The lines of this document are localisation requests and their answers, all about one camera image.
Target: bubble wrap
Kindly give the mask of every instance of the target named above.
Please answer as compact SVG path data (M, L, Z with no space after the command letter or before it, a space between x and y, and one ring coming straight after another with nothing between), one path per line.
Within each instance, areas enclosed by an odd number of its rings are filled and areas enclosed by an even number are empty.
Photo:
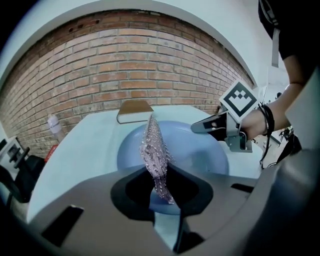
M169 204L174 204L174 199L166 187L168 162L173 163L174 160L168 152L159 125L152 115L144 130L140 154L146 169L153 177L157 195Z

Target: blue basin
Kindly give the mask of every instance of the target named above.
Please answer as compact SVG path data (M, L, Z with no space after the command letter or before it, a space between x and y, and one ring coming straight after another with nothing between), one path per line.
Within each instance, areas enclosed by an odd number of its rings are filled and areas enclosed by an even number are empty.
M229 174L227 156L219 142L209 134L193 133L190 124L177 121L158 122L163 140L173 156L175 166L183 170ZM139 147L146 125L130 132L120 145L117 154L117 168L143 165ZM149 208L155 212L169 215L179 215L176 204L168 204L153 190L150 195Z

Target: white bottle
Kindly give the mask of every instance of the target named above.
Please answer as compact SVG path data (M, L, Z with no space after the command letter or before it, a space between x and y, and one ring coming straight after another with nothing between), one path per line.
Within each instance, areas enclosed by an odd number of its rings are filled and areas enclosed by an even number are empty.
M63 132L59 119L57 118L56 115L54 114L48 115L48 125L50 128L50 131L53 133L57 141L61 143L66 135Z

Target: white countertop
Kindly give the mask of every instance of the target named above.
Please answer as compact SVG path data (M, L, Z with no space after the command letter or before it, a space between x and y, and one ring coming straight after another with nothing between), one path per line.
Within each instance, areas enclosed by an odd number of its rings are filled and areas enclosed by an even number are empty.
M158 121L193 124L209 117L192 106L153 106ZM78 183L117 171L117 153L124 138L145 122L118 124L118 110L87 115L66 136L44 167L32 193L27 222L46 205ZM252 144L253 153L230 152L221 142L229 161L229 174L258 178L262 150Z

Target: brick wall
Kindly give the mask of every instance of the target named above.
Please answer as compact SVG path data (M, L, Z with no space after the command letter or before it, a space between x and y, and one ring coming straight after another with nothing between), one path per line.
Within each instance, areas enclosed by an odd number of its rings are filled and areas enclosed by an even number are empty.
M9 137L44 157L56 144L46 125L50 113L66 133L128 99L213 114L238 78L253 85L221 44L188 23L158 13L100 12L64 24L27 51L1 89L0 120Z

